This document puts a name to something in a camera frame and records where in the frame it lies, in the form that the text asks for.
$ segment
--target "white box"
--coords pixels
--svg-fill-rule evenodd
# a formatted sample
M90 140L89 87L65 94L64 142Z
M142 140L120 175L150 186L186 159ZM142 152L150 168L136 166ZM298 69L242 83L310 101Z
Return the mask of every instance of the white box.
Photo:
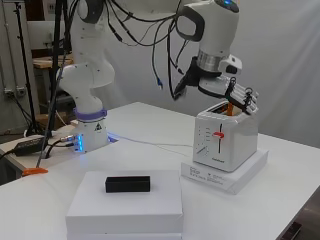
M268 151L258 149L247 161L232 173L206 165L190 162L181 164L181 175L231 194L237 194L266 165Z
M106 193L114 176L150 176L149 193ZM88 172L66 216L69 235L182 233L177 171Z
M181 240L181 234L68 234L68 240Z

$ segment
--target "orange object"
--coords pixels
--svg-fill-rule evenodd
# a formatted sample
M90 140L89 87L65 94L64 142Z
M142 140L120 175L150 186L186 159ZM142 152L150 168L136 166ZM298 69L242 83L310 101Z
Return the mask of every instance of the orange object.
M23 171L22 176L36 175L41 173L48 173L49 171L44 168L27 168Z
M218 138L222 139L222 138L224 138L224 133L222 133L222 132L215 132L215 133L212 134L212 136L218 137Z
M228 103L227 116L232 117L233 115L233 105L232 103Z

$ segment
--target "logo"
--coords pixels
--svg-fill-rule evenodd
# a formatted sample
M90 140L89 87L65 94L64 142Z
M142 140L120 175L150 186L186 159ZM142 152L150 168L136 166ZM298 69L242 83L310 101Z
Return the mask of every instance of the logo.
M221 163L224 163L224 161L222 160L219 160L219 159L216 159L216 158L212 158L213 161L217 161L217 162L221 162Z
M97 124L96 129L94 131L100 131L102 129L100 123Z

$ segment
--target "wooden table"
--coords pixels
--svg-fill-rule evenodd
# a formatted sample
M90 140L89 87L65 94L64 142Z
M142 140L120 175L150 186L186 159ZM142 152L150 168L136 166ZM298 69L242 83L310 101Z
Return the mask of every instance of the wooden table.
M61 67L62 65L63 56L59 56L58 65ZM52 57L42 57L42 58L34 58L33 67L37 69L48 69L52 68ZM72 54L67 55L65 65L73 64L73 56Z

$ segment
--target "gray floor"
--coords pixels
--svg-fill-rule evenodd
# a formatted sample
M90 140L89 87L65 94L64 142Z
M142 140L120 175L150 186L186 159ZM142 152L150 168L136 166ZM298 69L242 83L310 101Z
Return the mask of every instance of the gray floor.
M320 188L309 200L296 222L302 224L301 232L296 240L320 239Z

